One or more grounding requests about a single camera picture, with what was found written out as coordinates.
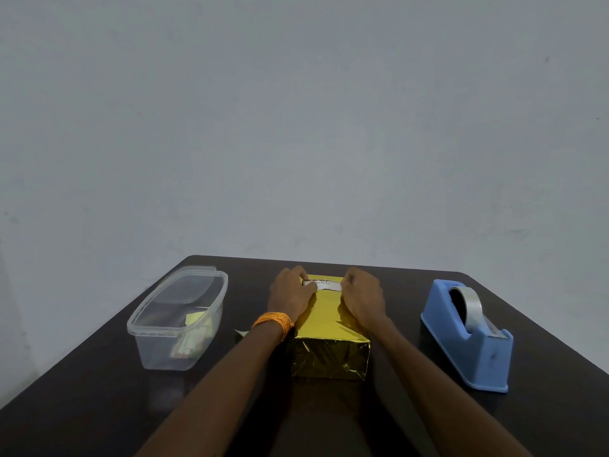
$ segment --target transparent box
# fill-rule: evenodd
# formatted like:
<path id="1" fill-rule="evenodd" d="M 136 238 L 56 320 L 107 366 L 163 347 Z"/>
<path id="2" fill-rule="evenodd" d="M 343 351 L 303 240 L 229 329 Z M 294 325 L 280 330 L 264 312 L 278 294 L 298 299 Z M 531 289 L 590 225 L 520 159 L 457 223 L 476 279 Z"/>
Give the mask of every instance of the transparent box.
<path id="1" fill-rule="evenodd" d="M 193 367 L 216 336 L 227 287 L 226 273 L 212 266 L 187 266 L 167 276 L 127 322 L 144 368 Z"/>

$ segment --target person's left arm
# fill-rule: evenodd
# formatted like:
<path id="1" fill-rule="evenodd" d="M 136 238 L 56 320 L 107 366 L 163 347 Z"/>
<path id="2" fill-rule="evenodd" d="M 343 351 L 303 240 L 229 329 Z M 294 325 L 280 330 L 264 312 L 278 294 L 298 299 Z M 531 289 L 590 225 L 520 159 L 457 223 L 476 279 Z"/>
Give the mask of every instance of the person's left arm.
<path id="1" fill-rule="evenodd" d="M 308 278 L 301 266 L 279 273 L 270 287 L 269 312 L 285 313 L 292 322 L 298 319 L 317 290 L 315 283 L 302 286 L 300 277 Z M 136 457 L 223 455 L 282 334 L 275 321 L 251 329 L 175 408 Z"/>

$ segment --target hand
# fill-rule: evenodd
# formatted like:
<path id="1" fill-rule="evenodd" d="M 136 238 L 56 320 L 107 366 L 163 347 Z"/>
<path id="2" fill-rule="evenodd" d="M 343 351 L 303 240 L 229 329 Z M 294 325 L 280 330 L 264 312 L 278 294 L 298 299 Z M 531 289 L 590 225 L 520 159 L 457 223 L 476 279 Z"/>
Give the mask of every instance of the hand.
<path id="1" fill-rule="evenodd" d="M 350 268 L 340 283 L 345 305 L 357 321 L 372 330 L 385 318 L 385 298 L 379 280 L 358 268 Z"/>
<path id="2" fill-rule="evenodd" d="M 300 277 L 309 278 L 302 266 L 292 270 L 285 268 L 278 274 L 270 286 L 269 312 L 285 313 L 296 323 L 309 304 L 309 299 L 317 291 L 316 283 L 302 285 Z"/>

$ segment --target gift box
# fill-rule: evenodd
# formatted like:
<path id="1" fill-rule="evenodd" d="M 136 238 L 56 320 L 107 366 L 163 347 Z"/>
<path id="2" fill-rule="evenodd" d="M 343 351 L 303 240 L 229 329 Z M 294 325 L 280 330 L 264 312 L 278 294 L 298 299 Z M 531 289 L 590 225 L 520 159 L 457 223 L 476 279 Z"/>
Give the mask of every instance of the gift box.
<path id="1" fill-rule="evenodd" d="M 370 340 L 341 299 L 342 278 L 310 275 L 309 279 L 323 282 L 295 323 L 292 375 L 363 380 Z"/>

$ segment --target table top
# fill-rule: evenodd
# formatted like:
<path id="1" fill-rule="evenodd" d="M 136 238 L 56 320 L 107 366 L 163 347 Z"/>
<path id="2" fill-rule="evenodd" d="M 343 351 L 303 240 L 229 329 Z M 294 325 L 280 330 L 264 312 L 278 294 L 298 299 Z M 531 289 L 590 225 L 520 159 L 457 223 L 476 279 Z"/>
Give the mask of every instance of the table top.
<path id="1" fill-rule="evenodd" d="M 229 283 L 218 333 L 192 369 L 145 370 L 135 339 L 127 333 L 127 319 L 156 283 L 0 411 L 0 454 L 133 455 L 238 342 L 234 329 L 248 330 L 264 312 L 269 285 L 278 272 L 296 265 L 190 256 L 176 268 L 193 264 L 216 266 L 228 274 Z M 340 264 L 303 266 L 310 274 L 335 276 L 347 269 Z M 401 333 L 534 455 L 609 454 L 609 376 L 601 369 L 464 274 L 362 268 L 380 279 L 387 314 Z M 465 387 L 421 324 L 420 314 L 437 278 L 472 287 L 491 321 L 513 334 L 507 394 Z M 395 379 L 374 341 L 364 382 L 291 378 L 278 350 L 256 384 L 227 455 L 416 454 L 397 417 L 395 405 L 407 395 Z"/>

